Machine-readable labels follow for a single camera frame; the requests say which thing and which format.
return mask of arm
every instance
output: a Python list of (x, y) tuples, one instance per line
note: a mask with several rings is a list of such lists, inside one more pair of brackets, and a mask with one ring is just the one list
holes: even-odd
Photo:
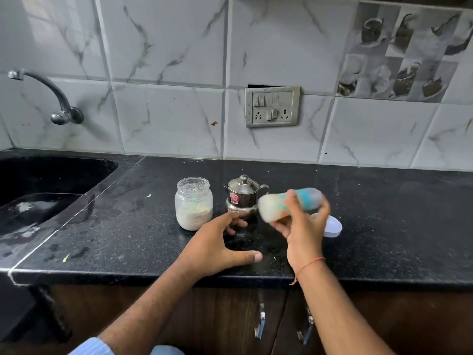
[(231, 212), (204, 224), (178, 259), (99, 338), (116, 355), (148, 355), (179, 299), (197, 280), (233, 266), (260, 261), (260, 252), (238, 252), (225, 247), (223, 231), (233, 235), (235, 231), (230, 225), (248, 224), (239, 217), (238, 212)]
[(323, 260), (322, 238), (330, 205), (324, 198), (316, 218), (305, 214), (293, 190), (288, 191), (291, 218), (273, 222), (287, 238), (287, 260), (300, 283), (327, 354), (393, 355), (346, 295)]

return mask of power socket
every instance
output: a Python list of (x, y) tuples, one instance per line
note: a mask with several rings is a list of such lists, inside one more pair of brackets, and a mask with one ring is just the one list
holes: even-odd
[(245, 89), (246, 127), (297, 125), (300, 86)]

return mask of jar label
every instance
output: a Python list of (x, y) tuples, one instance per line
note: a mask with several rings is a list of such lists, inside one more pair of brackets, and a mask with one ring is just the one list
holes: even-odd
[(233, 192), (230, 192), (230, 202), (238, 204), (238, 196)]

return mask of red thread bracelet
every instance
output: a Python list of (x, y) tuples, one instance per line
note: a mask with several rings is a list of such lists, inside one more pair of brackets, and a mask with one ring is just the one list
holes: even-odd
[[(323, 256), (320, 256), (320, 257), (318, 257), (318, 258), (312, 259), (310, 262), (308, 262), (308, 263), (305, 264), (302, 268), (300, 268), (299, 274), (304, 270), (304, 268), (305, 268), (306, 266), (309, 266), (309, 265), (311, 265), (312, 263), (315, 263), (317, 260), (322, 260), (322, 259), (325, 260), (325, 258), (324, 258)], [(295, 283), (297, 283), (297, 275), (294, 276), (294, 281), (293, 281), (290, 285), (294, 285)]]

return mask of blue sleeve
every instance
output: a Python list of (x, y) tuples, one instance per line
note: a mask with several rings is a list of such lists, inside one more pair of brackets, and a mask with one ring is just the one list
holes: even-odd
[(69, 355), (115, 355), (110, 347), (97, 337), (91, 337), (76, 347)]

